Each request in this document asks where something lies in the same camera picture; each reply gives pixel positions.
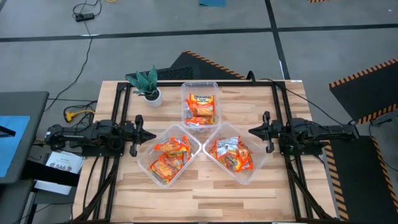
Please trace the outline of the grey desk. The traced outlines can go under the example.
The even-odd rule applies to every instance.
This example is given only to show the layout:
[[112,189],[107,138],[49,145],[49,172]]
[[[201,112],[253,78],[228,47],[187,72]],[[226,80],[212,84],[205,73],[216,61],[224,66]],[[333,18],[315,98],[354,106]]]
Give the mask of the grey desk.
[[[0,116],[30,116],[9,170],[5,177],[0,177],[0,184],[11,184],[20,179],[48,97],[47,91],[0,92]],[[15,136],[15,134],[14,131],[0,126],[0,137]]]

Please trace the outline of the yellow power plug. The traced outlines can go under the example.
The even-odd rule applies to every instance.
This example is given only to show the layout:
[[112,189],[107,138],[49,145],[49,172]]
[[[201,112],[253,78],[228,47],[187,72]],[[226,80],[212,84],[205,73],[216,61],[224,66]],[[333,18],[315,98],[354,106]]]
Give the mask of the yellow power plug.
[[77,112],[66,111],[63,114],[64,114],[65,121],[70,123],[73,121],[74,117],[78,116],[79,114],[83,114],[83,113],[94,114],[95,112],[93,110],[81,110],[81,111],[77,111]]

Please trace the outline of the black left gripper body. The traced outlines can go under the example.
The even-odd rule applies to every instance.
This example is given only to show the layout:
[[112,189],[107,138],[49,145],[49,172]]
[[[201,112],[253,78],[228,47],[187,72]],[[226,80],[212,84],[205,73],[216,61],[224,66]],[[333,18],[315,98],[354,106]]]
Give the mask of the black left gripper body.
[[132,157],[137,156],[137,145],[141,144],[141,131],[143,125],[143,118],[139,114],[136,116],[134,123],[126,121],[124,123],[124,140],[132,142],[129,153]]

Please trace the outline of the hazard-striped black floor mat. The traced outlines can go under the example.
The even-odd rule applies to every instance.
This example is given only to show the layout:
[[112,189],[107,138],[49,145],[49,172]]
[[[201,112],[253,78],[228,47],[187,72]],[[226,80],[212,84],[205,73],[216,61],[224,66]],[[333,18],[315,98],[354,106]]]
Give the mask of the hazard-striped black floor mat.
[[367,123],[398,110],[398,58],[328,84],[351,119]]
[[334,139],[325,147],[333,195],[341,220],[365,224],[398,224],[394,193],[378,143],[361,136]]
[[191,68],[194,80],[245,80],[246,77],[190,50],[184,50],[171,68]]

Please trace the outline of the green plant in white pot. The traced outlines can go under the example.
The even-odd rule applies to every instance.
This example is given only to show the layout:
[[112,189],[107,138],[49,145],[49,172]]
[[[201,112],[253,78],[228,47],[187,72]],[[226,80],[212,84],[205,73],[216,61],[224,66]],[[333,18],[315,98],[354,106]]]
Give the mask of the green plant in white pot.
[[158,73],[155,66],[148,72],[136,71],[133,75],[126,75],[125,79],[135,88],[133,93],[143,96],[150,107],[156,108],[162,104],[162,94],[157,87]]

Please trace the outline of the black power adapter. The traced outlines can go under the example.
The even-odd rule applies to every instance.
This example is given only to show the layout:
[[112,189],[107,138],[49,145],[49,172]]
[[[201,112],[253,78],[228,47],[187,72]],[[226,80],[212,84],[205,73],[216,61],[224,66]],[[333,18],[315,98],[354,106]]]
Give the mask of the black power adapter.
[[95,18],[95,15],[93,13],[75,14],[75,21],[76,22],[88,21],[88,20],[92,20],[94,18]]

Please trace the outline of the large clear plastic bin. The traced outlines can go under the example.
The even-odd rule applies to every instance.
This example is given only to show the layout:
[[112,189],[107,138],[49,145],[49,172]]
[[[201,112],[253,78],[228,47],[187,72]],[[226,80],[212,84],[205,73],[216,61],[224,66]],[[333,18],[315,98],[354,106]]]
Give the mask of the large clear plastic bin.
[[[252,151],[251,157],[254,164],[253,170],[242,170],[240,172],[230,171],[223,165],[222,158],[224,158],[225,156],[221,157],[220,159],[215,159],[209,154],[211,147],[214,145],[214,143],[216,143],[217,140],[235,136],[239,136],[239,141],[242,141]],[[229,123],[220,124],[205,141],[202,150],[206,154],[206,156],[210,158],[211,161],[218,165],[235,181],[243,185],[247,185],[252,182],[255,173],[264,165],[264,163],[268,159],[268,155],[264,147],[259,146],[247,134],[235,128],[232,124]],[[239,156],[239,151],[237,154],[227,154],[226,156]]]

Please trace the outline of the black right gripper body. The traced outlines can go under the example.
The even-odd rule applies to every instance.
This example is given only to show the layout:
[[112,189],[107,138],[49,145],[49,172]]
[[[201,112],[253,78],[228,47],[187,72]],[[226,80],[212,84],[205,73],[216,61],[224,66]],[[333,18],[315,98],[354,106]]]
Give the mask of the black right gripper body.
[[266,152],[272,153],[274,151],[272,139],[280,138],[280,134],[283,131],[283,122],[278,119],[271,121],[271,114],[269,111],[265,111],[262,118],[265,125],[265,140],[268,142]]

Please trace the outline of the plain white paper sheet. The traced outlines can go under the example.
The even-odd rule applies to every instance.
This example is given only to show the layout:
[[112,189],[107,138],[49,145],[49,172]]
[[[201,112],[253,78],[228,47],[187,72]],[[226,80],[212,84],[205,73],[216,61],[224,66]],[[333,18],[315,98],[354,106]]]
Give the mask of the plain white paper sheet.
[[68,195],[72,189],[70,186],[67,185],[56,184],[53,182],[46,182],[43,180],[38,180],[34,185],[34,188],[62,195]]

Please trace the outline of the blue desk mat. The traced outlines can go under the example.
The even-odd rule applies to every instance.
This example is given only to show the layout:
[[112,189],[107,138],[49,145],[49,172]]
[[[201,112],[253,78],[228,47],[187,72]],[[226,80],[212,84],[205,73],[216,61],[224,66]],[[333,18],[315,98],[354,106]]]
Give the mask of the blue desk mat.
[[0,116],[0,126],[16,133],[0,137],[0,177],[6,176],[29,120],[30,116]]

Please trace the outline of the blue floor mat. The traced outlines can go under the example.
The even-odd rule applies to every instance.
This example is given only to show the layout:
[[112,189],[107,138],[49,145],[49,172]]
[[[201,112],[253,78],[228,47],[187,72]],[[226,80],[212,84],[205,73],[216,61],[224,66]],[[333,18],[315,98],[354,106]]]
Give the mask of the blue floor mat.
[[203,7],[225,7],[226,0],[199,0],[199,5]]

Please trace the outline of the white printed paper sheet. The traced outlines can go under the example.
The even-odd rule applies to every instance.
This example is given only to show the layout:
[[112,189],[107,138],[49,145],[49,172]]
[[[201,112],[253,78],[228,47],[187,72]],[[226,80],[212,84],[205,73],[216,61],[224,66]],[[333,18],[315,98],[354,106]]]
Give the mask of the white printed paper sheet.
[[83,165],[83,158],[70,152],[52,152],[49,156],[46,166],[72,172],[79,173]]

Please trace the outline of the labelled clear plastic bin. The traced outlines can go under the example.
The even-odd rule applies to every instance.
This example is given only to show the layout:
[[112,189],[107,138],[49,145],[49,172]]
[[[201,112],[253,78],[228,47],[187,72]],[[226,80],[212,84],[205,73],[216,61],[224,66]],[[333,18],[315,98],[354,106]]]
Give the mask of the labelled clear plastic bin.
[[[178,169],[178,173],[175,175],[175,177],[170,181],[169,184],[164,185],[161,184],[151,173],[149,170],[149,166],[156,161],[160,156],[165,156],[166,152],[162,151],[156,151],[154,149],[154,146],[156,144],[160,144],[163,142],[166,142],[170,138],[174,137],[175,139],[182,140],[182,137],[186,135],[189,142],[190,142],[190,150],[192,153],[192,158],[184,164],[182,167],[176,167]],[[199,154],[201,151],[202,145],[200,141],[195,138],[192,134],[190,134],[187,130],[183,129],[182,126],[178,124],[174,124],[169,129],[165,130],[159,137],[155,139],[155,142],[148,147],[143,155],[140,157],[138,160],[138,165],[139,167],[161,188],[166,189],[170,187],[182,174],[183,172],[187,169],[187,167],[193,162],[194,158]]]

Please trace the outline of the small clear plastic bin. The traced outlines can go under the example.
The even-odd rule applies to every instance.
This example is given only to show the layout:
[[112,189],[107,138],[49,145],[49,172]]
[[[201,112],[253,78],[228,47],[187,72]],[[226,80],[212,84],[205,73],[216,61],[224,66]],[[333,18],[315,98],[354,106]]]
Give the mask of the small clear plastic bin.
[[[190,94],[194,95],[214,95],[215,96],[215,115],[213,115],[214,123],[212,125],[204,126],[189,126],[185,124],[187,119],[184,116],[184,101],[190,98]],[[221,104],[218,84],[216,82],[185,82],[181,87],[181,107],[182,107],[182,124],[190,131],[205,132],[210,129],[216,128],[222,121],[221,119]]]

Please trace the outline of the black perforated floor plate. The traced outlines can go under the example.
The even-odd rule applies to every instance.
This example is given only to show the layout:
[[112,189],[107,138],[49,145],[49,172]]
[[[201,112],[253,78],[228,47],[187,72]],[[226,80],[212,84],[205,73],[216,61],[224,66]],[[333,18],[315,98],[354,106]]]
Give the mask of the black perforated floor plate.
[[170,67],[157,70],[158,80],[194,80],[200,77],[196,67]]

